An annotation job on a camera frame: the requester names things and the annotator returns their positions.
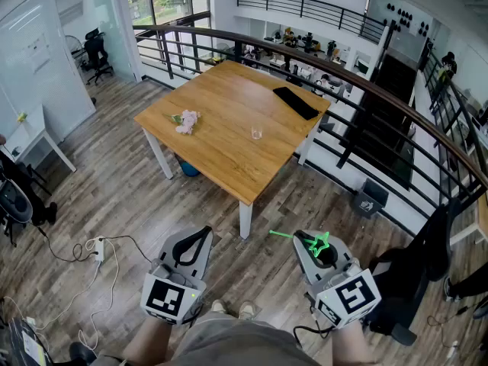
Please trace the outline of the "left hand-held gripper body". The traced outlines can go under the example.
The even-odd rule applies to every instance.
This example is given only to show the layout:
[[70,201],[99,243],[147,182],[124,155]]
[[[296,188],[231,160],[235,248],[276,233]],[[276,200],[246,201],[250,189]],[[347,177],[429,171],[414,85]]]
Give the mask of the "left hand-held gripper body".
[[197,269],[177,262],[152,261],[146,274],[140,306],[152,317],[171,325],[193,322],[200,314],[207,285]]

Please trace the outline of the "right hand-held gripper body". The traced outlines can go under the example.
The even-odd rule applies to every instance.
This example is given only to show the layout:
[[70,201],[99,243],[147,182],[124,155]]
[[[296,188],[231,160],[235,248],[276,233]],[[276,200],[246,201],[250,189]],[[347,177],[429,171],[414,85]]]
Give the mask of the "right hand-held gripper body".
[[314,311],[341,329],[370,313],[381,301],[381,295],[368,269],[352,258],[311,284],[306,298]]

